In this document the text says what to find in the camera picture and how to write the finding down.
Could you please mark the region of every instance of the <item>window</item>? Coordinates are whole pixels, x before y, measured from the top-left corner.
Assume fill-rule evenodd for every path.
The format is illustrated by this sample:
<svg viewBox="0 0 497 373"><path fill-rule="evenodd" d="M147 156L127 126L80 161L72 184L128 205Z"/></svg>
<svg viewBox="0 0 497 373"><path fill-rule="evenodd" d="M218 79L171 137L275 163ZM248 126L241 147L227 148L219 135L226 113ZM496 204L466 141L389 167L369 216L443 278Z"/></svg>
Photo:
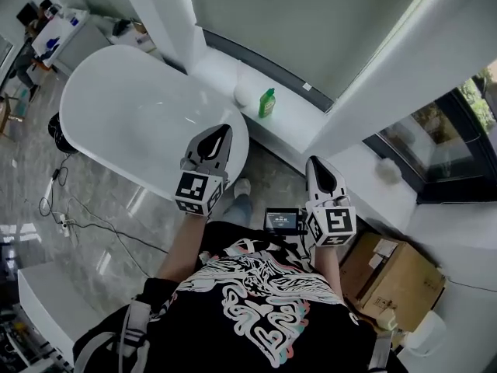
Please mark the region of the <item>window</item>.
<svg viewBox="0 0 497 373"><path fill-rule="evenodd" d="M206 42L323 111L415 0L192 0Z"/></svg>
<svg viewBox="0 0 497 373"><path fill-rule="evenodd" d="M0 65L3 64L3 61L7 58L11 49L12 44L0 36Z"/></svg>
<svg viewBox="0 0 497 373"><path fill-rule="evenodd" d="M419 203L497 200L497 61L364 142L393 159Z"/></svg>

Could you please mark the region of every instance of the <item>bathtub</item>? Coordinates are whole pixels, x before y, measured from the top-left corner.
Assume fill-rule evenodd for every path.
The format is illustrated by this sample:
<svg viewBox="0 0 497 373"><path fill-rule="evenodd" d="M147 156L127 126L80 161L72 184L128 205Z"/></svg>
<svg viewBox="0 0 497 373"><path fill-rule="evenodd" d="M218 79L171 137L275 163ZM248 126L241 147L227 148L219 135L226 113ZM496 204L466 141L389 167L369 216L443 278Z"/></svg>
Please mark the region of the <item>bathtub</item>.
<svg viewBox="0 0 497 373"><path fill-rule="evenodd" d="M75 69L62 92L60 118L74 148L169 200L179 161L201 131L224 123L233 128L230 183L249 152L245 121L229 99L130 46L103 48Z"/></svg>

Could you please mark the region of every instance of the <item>shoe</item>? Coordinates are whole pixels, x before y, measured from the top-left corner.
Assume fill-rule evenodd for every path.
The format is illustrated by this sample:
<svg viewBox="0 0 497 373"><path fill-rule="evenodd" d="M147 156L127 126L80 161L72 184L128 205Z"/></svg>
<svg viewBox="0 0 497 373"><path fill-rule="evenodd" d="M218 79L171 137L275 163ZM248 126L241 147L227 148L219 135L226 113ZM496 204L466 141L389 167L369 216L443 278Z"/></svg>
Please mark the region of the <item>shoe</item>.
<svg viewBox="0 0 497 373"><path fill-rule="evenodd" d="M235 187L233 188L233 193L235 194L235 199L240 195L250 195L250 181L246 178L239 179Z"/></svg>
<svg viewBox="0 0 497 373"><path fill-rule="evenodd" d="M34 85L33 87L30 88L30 102L33 101L33 98L36 94L36 91L38 90L38 85Z"/></svg>

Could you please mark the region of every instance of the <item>white sneaker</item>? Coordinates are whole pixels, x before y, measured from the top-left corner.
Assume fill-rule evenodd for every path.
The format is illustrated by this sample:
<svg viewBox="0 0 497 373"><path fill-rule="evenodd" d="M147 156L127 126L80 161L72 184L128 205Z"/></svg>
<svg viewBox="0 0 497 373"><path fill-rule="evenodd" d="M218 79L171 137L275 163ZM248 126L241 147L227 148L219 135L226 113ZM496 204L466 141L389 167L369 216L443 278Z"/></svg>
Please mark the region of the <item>white sneaker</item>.
<svg viewBox="0 0 497 373"><path fill-rule="evenodd" d="M235 183L233 188L233 193L235 194L235 199L240 195L250 195L250 181L246 178L241 178Z"/></svg>

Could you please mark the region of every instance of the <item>small screen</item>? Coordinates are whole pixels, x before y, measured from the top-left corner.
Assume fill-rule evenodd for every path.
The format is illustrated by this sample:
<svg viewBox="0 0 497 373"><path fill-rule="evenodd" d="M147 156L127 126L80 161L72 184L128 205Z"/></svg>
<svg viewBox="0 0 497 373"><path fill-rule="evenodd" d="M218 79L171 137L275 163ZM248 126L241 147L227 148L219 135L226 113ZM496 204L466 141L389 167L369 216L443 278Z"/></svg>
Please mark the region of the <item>small screen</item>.
<svg viewBox="0 0 497 373"><path fill-rule="evenodd" d="M297 227L297 214L267 212L266 228L274 229L294 229Z"/></svg>

